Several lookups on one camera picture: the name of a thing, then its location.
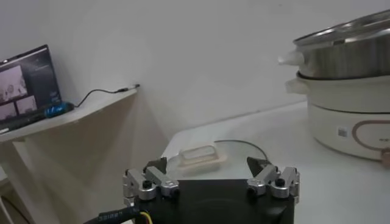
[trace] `blue object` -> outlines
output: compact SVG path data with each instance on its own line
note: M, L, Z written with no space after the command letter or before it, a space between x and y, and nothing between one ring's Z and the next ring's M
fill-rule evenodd
M69 102L62 102L60 104L51 106L44 110L44 116L46 118L52 118L59 116L61 114L65 114L69 111L72 111L74 109L74 105Z

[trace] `pot handle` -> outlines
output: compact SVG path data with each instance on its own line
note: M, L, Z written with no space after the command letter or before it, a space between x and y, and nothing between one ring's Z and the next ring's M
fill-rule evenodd
M284 56L280 56L278 62L280 65L301 66L305 64L305 57L299 51L291 51Z
M287 93L308 94L309 86L299 79L291 79L286 82Z

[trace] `yellow wire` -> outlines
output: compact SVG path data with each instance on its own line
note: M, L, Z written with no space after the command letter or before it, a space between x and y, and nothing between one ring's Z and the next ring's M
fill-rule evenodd
M153 224L153 222L152 222L152 217L151 217L148 213L146 213L146 212L140 212L140 214L141 214L142 216L145 216L145 218L147 219L147 222L148 222L149 224Z

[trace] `table leg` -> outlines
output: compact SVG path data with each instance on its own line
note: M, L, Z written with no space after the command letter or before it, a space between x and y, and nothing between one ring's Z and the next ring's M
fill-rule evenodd
M42 185L23 162L12 142L0 144L0 164L36 224L59 224Z

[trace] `white shelf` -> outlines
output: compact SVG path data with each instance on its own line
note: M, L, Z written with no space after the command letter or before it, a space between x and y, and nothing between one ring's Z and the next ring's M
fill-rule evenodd
M124 93L117 93L117 94L112 94L107 98L104 98L103 100L100 101L95 101L95 102L85 102L83 106L80 108L75 108L75 110L63 114L58 117L53 117L50 119L45 119L42 121L39 121L34 124L30 124L28 126L25 126L23 128L10 131L7 133L4 133L0 135L0 142L6 142L6 141L11 141L14 139L18 138L23 138L41 131L45 131L51 128L59 127L61 125L66 125L72 122L77 122L97 111L103 110L105 107L110 106L113 103L116 103L120 100L123 100L133 94L137 93L136 89L129 90Z

